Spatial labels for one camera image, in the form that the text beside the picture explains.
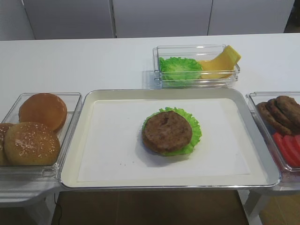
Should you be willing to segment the sesame bun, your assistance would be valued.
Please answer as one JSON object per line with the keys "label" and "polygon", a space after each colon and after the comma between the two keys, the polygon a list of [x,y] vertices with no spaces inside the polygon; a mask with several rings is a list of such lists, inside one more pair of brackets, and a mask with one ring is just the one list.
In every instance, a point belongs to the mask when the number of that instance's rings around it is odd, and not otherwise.
{"label": "sesame bun", "polygon": [[4,151],[12,165],[53,165],[60,153],[57,135],[38,122],[20,122],[8,129]]}
{"label": "sesame bun", "polygon": [[0,124],[0,165],[9,165],[9,161],[4,151],[4,138],[7,131],[13,126],[12,123]]}

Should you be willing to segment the clear lettuce cheese container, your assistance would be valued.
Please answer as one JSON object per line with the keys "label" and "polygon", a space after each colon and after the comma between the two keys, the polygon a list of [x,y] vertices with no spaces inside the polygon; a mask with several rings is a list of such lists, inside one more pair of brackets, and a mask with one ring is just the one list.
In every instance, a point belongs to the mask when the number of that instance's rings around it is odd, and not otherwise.
{"label": "clear lettuce cheese container", "polygon": [[233,71],[228,71],[231,76],[220,79],[199,79],[194,80],[163,80],[159,68],[159,58],[181,57],[188,59],[212,60],[216,58],[227,45],[160,45],[153,48],[153,64],[155,80],[164,89],[166,88],[204,88],[204,87],[231,87],[237,80],[240,73],[238,63]]}

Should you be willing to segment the yellow cheese slice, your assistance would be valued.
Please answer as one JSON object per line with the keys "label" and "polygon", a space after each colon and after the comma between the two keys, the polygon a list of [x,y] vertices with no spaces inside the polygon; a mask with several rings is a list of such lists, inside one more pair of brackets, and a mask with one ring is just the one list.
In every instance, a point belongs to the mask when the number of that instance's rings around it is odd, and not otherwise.
{"label": "yellow cheese slice", "polygon": [[204,71],[201,74],[202,79],[220,79],[231,76],[228,71],[233,71],[234,66],[239,62],[241,56],[230,45],[212,60],[200,60],[199,64]]}

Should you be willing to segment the brown burger patty on tray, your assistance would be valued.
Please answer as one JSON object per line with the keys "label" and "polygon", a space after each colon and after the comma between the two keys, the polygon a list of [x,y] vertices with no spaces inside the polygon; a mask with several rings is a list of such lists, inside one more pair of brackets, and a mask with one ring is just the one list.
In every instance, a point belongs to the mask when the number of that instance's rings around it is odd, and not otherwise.
{"label": "brown burger patty on tray", "polygon": [[160,112],[150,117],[142,129],[143,144],[160,154],[181,150],[191,139],[191,125],[175,111]]}

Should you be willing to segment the green lettuce in container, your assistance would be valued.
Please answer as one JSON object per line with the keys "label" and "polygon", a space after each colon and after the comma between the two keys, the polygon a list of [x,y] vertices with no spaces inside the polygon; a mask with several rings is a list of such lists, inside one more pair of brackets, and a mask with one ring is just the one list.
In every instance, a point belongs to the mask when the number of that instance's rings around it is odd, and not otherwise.
{"label": "green lettuce in container", "polygon": [[163,80],[194,80],[199,79],[202,65],[195,59],[170,57],[159,58],[159,68]]}

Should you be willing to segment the green lettuce leaf on tray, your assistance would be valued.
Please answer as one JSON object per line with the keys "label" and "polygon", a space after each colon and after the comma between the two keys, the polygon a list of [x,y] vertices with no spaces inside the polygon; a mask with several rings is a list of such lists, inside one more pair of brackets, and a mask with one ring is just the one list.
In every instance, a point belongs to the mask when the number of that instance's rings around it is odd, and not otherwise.
{"label": "green lettuce leaf on tray", "polygon": [[157,153],[157,154],[160,154],[165,157],[170,157],[170,156],[176,156],[176,155],[187,155],[187,154],[192,153],[194,151],[194,147],[200,142],[200,139],[202,137],[202,131],[201,131],[201,127],[200,127],[198,120],[192,114],[186,112],[184,109],[180,109],[180,108],[176,108],[176,107],[174,107],[174,108],[166,107],[164,109],[161,108],[158,112],[156,112],[146,118],[146,120],[143,123],[142,129],[143,129],[146,121],[150,117],[152,117],[160,112],[168,112],[168,111],[175,111],[176,113],[183,116],[188,121],[188,123],[192,127],[192,139],[191,139],[190,143],[187,146],[183,147],[181,150],[175,151],[173,153],[166,153],[166,154]]}

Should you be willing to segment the white paper sheet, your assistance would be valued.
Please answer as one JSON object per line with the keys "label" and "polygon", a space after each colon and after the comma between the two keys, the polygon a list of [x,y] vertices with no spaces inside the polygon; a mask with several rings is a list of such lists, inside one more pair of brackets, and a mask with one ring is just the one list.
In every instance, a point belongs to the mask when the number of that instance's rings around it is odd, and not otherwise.
{"label": "white paper sheet", "polygon": [[[143,145],[144,120],[165,107],[184,109],[199,121],[202,137],[192,153],[164,157]],[[241,148],[251,146],[238,108],[227,98],[97,101],[78,179],[112,181],[246,175],[250,169]]]}

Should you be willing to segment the plain bun bottom half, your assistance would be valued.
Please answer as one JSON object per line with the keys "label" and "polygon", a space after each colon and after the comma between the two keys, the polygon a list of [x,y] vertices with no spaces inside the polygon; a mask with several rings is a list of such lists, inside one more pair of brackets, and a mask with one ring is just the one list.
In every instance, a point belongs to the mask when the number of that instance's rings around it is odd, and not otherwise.
{"label": "plain bun bottom half", "polygon": [[67,106],[58,96],[38,93],[29,97],[19,108],[19,122],[38,122],[57,133],[67,119]]}

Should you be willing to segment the clear left bun container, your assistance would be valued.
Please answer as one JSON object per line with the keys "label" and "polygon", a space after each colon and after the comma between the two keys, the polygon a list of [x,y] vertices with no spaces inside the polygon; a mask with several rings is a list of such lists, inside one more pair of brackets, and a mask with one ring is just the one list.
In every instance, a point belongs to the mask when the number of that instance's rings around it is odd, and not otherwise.
{"label": "clear left bun container", "polygon": [[[37,93],[23,93],[15,101],[2,123],[12,123],[13,125],[19,122],[19,108],[32,95]],[[69,143],[72,139],[76,124],[82,108],[82,96],[80,93],[53,93],[60,97],[67,106],[67,119],[57,133],[55,133],[60,142],[60,153],[56,162],[53,165],[0,165],[1,181],[45,181],[57,180],[62,170],[63,162],[67,153]]]}

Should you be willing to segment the clear right patty container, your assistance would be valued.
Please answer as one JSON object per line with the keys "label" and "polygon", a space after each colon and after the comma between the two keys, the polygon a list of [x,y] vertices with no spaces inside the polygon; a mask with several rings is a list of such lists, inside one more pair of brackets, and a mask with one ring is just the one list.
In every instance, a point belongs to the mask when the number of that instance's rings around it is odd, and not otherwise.
{"label": "clear right patty container", "polygon": [[254,118],[256,125],[268,147],[268,150],[281,173],[281,181],[283,183],[296,183],[300,181],[300,169],[291,167],[283,158],[278,146],[276,145],[272,135],[275,134],[275,129],[263,120],[258,112],[256,105],[260,102],[266,102],[278,96],[289,96],[300,102],[300,93],[298,91],[260,91],[252,92],[246,95],[248,99],[248,107]]}

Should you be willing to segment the sesame bun top front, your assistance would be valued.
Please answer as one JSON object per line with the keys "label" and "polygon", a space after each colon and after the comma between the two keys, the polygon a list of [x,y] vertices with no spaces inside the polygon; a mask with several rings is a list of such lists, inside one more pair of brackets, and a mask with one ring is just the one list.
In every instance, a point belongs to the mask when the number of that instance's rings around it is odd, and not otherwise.
{"label": "sesame bun top front", "polygon": [[38,122],[20,122],[8,129],[4,151],[12,165],[53,165],[60,153],[57,135]]}

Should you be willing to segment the silver metal tray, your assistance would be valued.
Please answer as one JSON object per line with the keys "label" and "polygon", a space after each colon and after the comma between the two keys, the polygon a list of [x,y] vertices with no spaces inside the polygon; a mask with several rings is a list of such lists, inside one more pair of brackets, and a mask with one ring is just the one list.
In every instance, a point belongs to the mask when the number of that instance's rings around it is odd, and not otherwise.
{"label": "silver metal tray", "polygon": [[[221,99],[232,100],[244,123],[251,148],[242,147],[242,154],[250,173],[246,175],[196,176],[169,179],[99,180],[78,179],[85,144],[90,128],[94,104],[97,101],[125,100],[187,100]],[[272,159],[264,139],[255,124],[244,97],[230,88],[213,89],[164,89],[164,90],[95,90],[83,103],[73,139],[60,174],[61,183],[71,189],[133,189],[133,188],[255,188],[272,187],[280,182],[280,172]]]}

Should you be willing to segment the brown patty stack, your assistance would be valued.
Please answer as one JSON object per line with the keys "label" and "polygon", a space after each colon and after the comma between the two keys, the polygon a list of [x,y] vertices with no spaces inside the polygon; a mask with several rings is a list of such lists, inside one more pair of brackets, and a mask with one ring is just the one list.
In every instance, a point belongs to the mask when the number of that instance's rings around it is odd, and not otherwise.
{"label": "brown patty stack", "polygon": [[256,108],[262,119],[281,135],[300,133],[300,105],[294,98],[278,96],[258,103]]}

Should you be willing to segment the red tomato slices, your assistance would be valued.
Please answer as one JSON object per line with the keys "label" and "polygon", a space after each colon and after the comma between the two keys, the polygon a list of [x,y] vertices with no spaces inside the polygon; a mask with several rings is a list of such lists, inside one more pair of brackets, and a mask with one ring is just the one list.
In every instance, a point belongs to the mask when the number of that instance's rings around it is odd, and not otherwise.
{"label": "red tomato slices", "polygon": [[279,133],[273,135],[273,139],[285,162],[291,168],[300,167],[300,135],[285,135]]}

